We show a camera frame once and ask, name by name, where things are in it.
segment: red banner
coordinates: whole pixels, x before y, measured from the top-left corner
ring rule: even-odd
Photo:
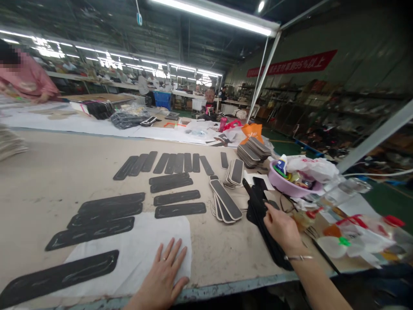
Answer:
[[[323,71],[336,53],[337,50],[332,50],[307,57],[277,62],[270,65],[267,75]],[[261,68],[260,75],[262,75],[264,68],[265,67]],[[259,67],[250,69],[247,72],[247,77],[257,77],[258,72]]]

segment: finger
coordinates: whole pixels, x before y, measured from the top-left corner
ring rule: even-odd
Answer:
[[[163,243],[161,243],[160,246],[158,247],[158,251],[156,252],[154,263],[159,263],[160,256],[162,254],[162,249],[163,249]]]
[[[179,248],[181,247],[182,244],[182,239],[179,239],[178,242],[175,244],[175,246],[173,247],[171,253],[168,256],[168,259],[166,260],[166,262],[172,266],[176,255],[178,254]]]
[[[175,301],[179,294],[182,292],[183,288],[185,285],[189,283],[189,278],[188,277],[182,277],[178,280],[178,282],[175,284],[175,286],[172,289],[172,301]]]
[[[178,273],[179,268],[181,268],[181,265],[182,265],[182,262],[185,259],[187,250],[188,250],[188,248],[184,247],[182,249],[181,253],[179,253],[177,259],[175,260],[175,262],[172,265],[173,277],[174,278],[175,278],[176,274]]]
[[[166,260],[169,257],[169,253],[171,252],[173,243],[175,242],[175,238],[172,238],[171,241],[169,241],[168,246],[166,247],[166,250],[164,254],[162,255],[162,259]]]

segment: wall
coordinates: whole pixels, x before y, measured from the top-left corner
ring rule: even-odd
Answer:
[[[264,87],[269,87],[275,77],[274,87],[288,81],[301,86],[319,79],[341,83],[348,91],[372,91],[375,87],[383,87],[398,93],[412,92],[412,55],[408,51],[407,30],[402,27],[396,12],[384,8],[351,13],[291,33],[287,30],[271,63],[335,49],[338,52],[324,71],[273,75],[266,78]],[[247,71],[259,67],[262,52],[233,67],[225,84],[235,87],[242,83],[255,85],[257,78],[247,78]]]

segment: hand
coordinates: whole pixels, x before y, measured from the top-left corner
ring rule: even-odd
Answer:
[[[264,224],[275,241],[283,248],[286,255],[305,255],[307,250],[302,244],[295,221],[269,203],[264,217]]]
[[[182,240],[179,239],[172,248],[174,241],[175,239],[172,238],[164,254],[162,254],[163,244],[159,246],[151,270],[125,309],[164,310],[173,305],[184,286],[189,282],[188,277],[182,277],[175,286],[173,285],[187,251],[187,247],[184,247],[175,260]]]
[[[33,104],[41,104],[49,101],[50,96],[46,93],[42,93],[39,98],[33,99],[31,103]]]

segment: woman's right hand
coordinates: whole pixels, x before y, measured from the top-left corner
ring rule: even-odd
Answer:
[[[269,203],[264,217],[264,224],[274,240],[283,248],[286,255],[304,255],[304,247],[295,221],[282,211],[275,209]]]

